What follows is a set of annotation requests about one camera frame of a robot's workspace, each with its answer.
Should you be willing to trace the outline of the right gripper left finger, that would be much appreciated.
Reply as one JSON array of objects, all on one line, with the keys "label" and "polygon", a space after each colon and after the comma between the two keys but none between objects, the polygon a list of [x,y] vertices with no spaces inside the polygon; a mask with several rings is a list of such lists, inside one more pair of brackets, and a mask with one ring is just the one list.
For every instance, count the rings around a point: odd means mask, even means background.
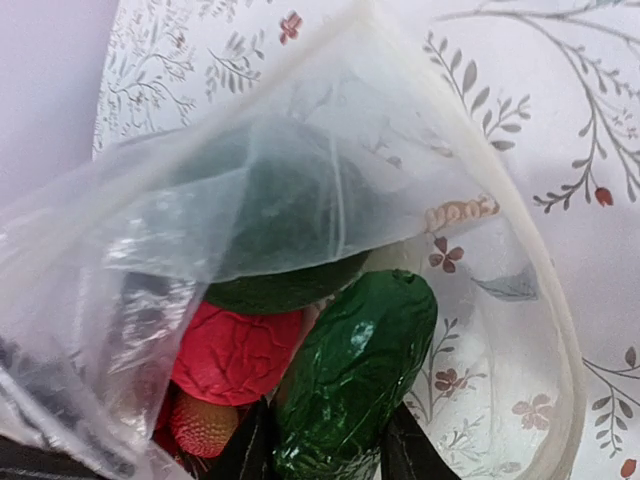
[{"label": "right gripper left finger", "polygon": [[209,471],[213,480],[267,480],[275,478],[273,447],[275,424],[269,402],[262,397],[243,417]]}]

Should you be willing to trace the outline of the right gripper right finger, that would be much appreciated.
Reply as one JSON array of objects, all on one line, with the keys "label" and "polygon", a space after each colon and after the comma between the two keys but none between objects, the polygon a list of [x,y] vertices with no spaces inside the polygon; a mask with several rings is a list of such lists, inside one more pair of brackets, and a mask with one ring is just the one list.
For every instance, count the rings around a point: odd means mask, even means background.
[{"label": "right gripper right finger", "polygon": [[380,447],[382,480],[460,480],[405,403],[394,411]]}]

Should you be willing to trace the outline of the green fake cucumber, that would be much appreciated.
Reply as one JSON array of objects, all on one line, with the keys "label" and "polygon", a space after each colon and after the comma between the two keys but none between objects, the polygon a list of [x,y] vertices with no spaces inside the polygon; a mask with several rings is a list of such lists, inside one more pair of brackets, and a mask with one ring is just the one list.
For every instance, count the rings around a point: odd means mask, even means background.
[{"label": "green fake cucumber", "polygon": [[280,478],[373,478],[382,433],[426,360],[437,316],[431,287],[405,270],[367,272],[336,296],[273,400]]}]

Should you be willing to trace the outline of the clear zip top bag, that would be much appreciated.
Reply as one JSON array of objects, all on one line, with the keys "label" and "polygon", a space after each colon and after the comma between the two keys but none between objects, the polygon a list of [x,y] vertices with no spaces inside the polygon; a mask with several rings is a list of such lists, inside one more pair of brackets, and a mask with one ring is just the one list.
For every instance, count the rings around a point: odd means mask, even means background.
[{"label": "clear zip top bag", "polygon": [[498,151],[371,1],[1,214],[5,479],[565,479],[585,406]]}]

